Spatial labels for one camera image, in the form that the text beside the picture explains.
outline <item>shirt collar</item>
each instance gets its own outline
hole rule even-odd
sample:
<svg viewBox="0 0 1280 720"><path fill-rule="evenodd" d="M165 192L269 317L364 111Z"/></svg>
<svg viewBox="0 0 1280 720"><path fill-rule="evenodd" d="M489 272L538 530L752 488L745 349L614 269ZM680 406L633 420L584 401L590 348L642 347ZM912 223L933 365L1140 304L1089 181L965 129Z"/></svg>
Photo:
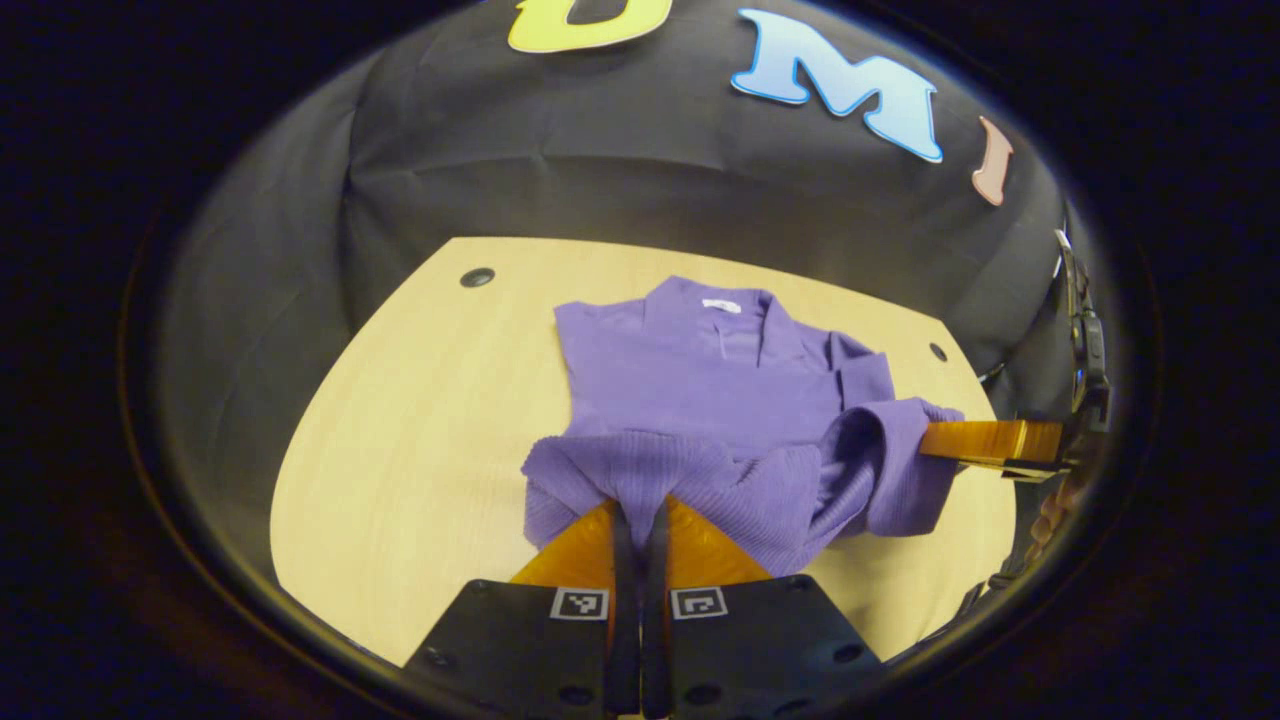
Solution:
<svg viewBox="0 0 1280 720"><path fill-rule="evenodd" d="M764 311L758 366L777 368L805 361L806 352L796 322L767 290L712 287L672 275L645 296L645 331L691 342L695 319L705 310L704 299L727 300L744 310L759 307Z"/></svg>

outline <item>purple shirt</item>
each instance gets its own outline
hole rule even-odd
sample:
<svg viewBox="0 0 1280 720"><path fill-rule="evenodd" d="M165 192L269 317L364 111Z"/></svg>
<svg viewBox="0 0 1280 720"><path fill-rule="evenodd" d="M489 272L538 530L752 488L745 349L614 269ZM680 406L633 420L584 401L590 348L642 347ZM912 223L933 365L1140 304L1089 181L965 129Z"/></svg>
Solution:
<svg viewBox="0 0 1280 720"><path fill-rule="evenodd" d="M840 413L893 398L883 354L792 320L764 290L672 277L643 300L562 305L556 324L567 436L660 432L723 442L741 460L818 442Z"/></svg>
<svg viewBox="0 0 1280 720"><path fill-rule="evenodd" d="M644 547L668 493L774 575L838 534L937 523L956 462L916 450L929 421L963 415L893 400L883 354L796 323L768 291L672 277L556 318L573 419L522 468L539 548L611 497Z"/></svg>

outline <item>wooden table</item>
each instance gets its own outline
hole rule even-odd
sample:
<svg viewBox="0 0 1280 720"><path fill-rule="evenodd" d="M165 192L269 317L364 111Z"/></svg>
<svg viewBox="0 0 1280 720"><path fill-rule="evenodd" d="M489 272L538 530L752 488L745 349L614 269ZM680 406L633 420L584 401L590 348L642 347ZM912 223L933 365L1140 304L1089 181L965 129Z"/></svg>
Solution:
<svg viewBox="0 0 1280 720"><path fill-rule="evenodd" d="M463 287L474 268L497 275ZM271 506L284 589L369 651L407 662L465 582L506 580L535 553L522 536L520 466L570 420L552 309L641 297L673 274L768 288L796 320L886 352L899 397L995 419L942 323L890 302L666 250L454 238L360 331L298 424ZM968 469L932 534L840 539L806 571L888 657L950 620L1000 568L1014 512L1009 480Z"/></svg>

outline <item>black screw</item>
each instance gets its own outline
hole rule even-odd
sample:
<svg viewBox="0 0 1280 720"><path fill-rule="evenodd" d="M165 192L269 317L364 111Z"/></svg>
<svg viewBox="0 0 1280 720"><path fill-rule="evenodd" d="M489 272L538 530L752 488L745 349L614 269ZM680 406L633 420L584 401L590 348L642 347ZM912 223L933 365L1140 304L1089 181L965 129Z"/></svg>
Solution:
<svg viewBox="0 0 1280 720"><path fill-rule="evenodd" d="M721 689L717 685L695 685L685 693L689 705L710 705L719 700Z"/></svg>
<svg viewBox="0 0 1280 720"><path fill-rule="evenodd" d="M579 688L575 685L566 685L561 688L561 700L568 705L589 705L595 693L586 688Z"/></svg>
<svg viewBox="0 0 1280 720"><path fill-rule="evenodd" d="M837 650L831 657L836 662L852 662L863 653L863 646L860 644L846 644L845 647Z"/></svg>
<svg viewBox="0 0 1280 720"><path fill-rule="evenodd" d="M422 657L431 665L435 665L436 667L448 667L449 665L453 664L452 661L449 661L449 657L444 655L443 651L436 650L434 647L424 650Z"/></svg>
<svg viewBox="0 0 1280 720"><path fill-rule="evenodd" d="M462 287L480 287L483 284L488 284L489 281L493 279L494 274L495 273L490 268L476 268L474 270L467 270L460 282L462 283Z"/></svg>

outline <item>dark background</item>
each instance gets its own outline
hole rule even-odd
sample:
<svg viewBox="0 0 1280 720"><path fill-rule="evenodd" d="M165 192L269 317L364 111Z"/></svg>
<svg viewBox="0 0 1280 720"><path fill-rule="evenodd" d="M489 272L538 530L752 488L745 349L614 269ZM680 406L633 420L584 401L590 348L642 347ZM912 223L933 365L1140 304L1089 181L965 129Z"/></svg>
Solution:
<svg viewBox="0 0 1280 720"><path fill-rule="evenodd" d="M1261 461L1274 446L1262 369L1276 346L1276 252L1249 223L1275 184L1258 142L1275 126L1263 36L1275 13L856 8L1005 79L993 91L1110 199L1105 225L1143 247L1166 348L1153 450L1103 552L974 673L910 710L1274 712L1275 470ZM5 436L17 471L4 483L13 607L0 714L374 715L223 602L168 541L133 479L115 332L134 250L173 187L216 174L292 99L434 10L6 5L5 377L17 382Z"/></svg>

